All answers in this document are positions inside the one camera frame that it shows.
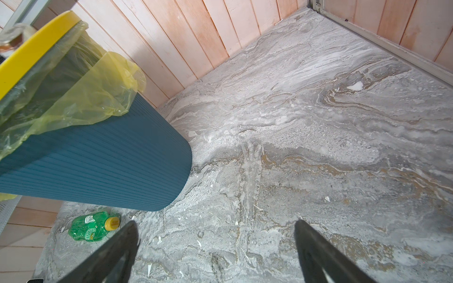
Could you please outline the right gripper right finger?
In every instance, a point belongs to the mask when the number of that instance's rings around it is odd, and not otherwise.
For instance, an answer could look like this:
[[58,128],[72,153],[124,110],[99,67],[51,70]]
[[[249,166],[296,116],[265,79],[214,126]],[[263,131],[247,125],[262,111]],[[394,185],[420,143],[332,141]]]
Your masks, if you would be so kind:
[[326,283],[327,275],[335,283],[375,282],[306,221],[296,222],[294,238],[305,282]]

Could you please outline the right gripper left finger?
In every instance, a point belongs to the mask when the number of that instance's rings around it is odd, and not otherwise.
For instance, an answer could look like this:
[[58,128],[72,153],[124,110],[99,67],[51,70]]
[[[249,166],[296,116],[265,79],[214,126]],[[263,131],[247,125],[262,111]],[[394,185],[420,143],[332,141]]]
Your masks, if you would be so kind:
[[139,248],[135,221],[128,222],[61,283],[127,283]]

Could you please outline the green plastic bottle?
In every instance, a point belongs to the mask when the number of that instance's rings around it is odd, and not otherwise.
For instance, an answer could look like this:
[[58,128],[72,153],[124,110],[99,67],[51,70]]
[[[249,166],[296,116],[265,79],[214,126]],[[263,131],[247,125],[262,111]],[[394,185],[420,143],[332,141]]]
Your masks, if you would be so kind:
[[75,241],[97,242],[120,226],[119,215],[106,211],[76,217],[68,230]]

